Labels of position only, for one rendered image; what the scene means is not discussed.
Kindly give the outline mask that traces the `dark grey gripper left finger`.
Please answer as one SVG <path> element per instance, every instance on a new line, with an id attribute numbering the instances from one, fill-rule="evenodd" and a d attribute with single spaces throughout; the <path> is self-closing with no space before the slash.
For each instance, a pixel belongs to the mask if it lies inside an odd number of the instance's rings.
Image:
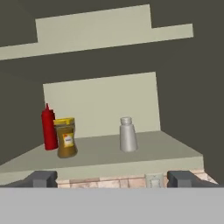
<path id="1" fill-rule="evenodd" d="M 34 171 L 26 178 L 7 184 L 7 187 L 57 187 L 56 171 Z"/>

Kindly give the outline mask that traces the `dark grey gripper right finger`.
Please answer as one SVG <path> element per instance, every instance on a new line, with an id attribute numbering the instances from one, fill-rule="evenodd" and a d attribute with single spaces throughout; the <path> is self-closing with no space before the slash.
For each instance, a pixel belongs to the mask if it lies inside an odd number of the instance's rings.
<path id="1" fill-rule="evenodd" d="M 168 171 L 168 187 L 221 187 L 219 184 L 202 180 L 190 171 Z"/>

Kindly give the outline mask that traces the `yellow-lidded turmeric jar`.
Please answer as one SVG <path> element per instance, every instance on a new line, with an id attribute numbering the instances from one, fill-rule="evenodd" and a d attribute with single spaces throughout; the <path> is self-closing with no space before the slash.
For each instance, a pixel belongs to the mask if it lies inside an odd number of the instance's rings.
<path id="1" fill-rule="evenodd" d="M 59 148 L 59 158 L 70 158 L 77 154 L 77 148 L 74 141 L 75 122 L 74 118 L 60 118 L 53 121 L 56 129 Z"/>

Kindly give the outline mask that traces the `red ketchup bottle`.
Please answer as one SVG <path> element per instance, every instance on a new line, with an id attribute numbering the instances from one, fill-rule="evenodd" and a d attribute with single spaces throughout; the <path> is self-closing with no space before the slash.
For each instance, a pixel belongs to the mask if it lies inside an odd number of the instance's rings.
<path id="1" fill-rule="evenodd" d="M 53 122 L 55 120 L 55 114 L 53 110 L 49 108 L 48 104 L 45 105 L 45 109 L 42 111 L 41 120 L 42 120 L 45 149 L 47 151 L 57 149 L 58 139 Z"/>

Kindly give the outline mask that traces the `grey shaker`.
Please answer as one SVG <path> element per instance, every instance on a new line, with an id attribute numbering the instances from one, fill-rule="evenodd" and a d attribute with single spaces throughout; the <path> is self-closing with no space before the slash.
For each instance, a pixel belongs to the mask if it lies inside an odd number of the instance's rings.
<path id="1" fill-rule="evenodd" d="M 120 119 L 120 150 L 124 152 L 132 152 L 138 149 L 137 135 L 132 118 L 129 116 Z"/>

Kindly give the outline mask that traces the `pale wall socket plate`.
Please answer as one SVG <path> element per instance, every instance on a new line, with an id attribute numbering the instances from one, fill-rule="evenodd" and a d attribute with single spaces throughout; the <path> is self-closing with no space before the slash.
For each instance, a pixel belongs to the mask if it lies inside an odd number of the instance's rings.
<path id="1" fill-rule="evenodd" d="M 145 182 L 148 188 L 163 188 L 164 176 L 162 174 L 146 174 Z"/>

